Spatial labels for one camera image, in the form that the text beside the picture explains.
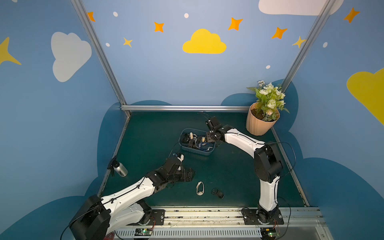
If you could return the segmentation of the white strap chain watch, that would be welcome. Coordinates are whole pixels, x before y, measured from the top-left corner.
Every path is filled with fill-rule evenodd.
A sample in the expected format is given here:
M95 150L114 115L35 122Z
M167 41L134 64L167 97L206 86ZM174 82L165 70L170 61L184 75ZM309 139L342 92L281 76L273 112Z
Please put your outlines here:
M203 182L200 181L196 186L196 194L198 196L202 196L204 193L205 193L205 185Z

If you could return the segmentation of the small black watch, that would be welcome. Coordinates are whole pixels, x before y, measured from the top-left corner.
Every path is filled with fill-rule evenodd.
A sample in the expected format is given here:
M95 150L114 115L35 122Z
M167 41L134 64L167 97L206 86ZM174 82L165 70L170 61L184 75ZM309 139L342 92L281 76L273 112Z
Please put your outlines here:
M217 196L219 199L223 199L225 196L224 193L220 191L218 188L212 189L211 194L214 196Z

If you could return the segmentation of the black rugged digital watch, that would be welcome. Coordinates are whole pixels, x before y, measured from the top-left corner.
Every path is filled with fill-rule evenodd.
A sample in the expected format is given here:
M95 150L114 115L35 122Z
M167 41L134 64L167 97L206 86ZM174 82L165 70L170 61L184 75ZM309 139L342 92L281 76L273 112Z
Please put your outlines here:
M190 137L190 134L183 133L183 135L181 136L181 143L182 144L189 144L191 139L193 139L193 137Z

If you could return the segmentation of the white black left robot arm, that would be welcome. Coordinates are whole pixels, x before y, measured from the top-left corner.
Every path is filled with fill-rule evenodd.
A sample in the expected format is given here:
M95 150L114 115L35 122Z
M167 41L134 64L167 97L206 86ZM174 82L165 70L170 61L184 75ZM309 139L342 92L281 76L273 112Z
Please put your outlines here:
M111 232L130 224L145 224L152 209L145 198L176 182L191 182L196 174L182 164L183 154L166 159L135 184L114 194L90 196L70 221L68 228L76 240L102 240Z

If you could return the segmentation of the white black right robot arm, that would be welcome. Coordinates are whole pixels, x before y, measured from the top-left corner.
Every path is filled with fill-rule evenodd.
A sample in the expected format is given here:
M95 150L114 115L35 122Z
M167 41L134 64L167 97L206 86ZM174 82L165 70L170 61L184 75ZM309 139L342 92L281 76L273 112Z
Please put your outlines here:
M206 120L209 137L233 145L254 159L255 172L260 180L259 211L271 214L278 210L278 184L283 170L279 149L273 143L253 139L230 125L221 125L216 117Z

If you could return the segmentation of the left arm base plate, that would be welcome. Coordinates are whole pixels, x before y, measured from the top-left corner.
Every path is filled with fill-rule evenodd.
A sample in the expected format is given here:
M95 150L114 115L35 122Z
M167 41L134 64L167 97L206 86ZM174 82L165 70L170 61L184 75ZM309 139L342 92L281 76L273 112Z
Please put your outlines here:
M151 212L145 212L144 216L138 223L131 223L129 226L163 226L165 220L164 209L154 209Z

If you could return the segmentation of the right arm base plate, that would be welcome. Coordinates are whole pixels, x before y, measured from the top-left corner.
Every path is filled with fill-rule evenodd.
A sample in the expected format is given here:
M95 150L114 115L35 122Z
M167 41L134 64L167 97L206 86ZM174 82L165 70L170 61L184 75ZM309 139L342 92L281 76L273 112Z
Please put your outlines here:
M283 225L284 220L278 207L272 211L264 209L242 208L241 214L245 225Z

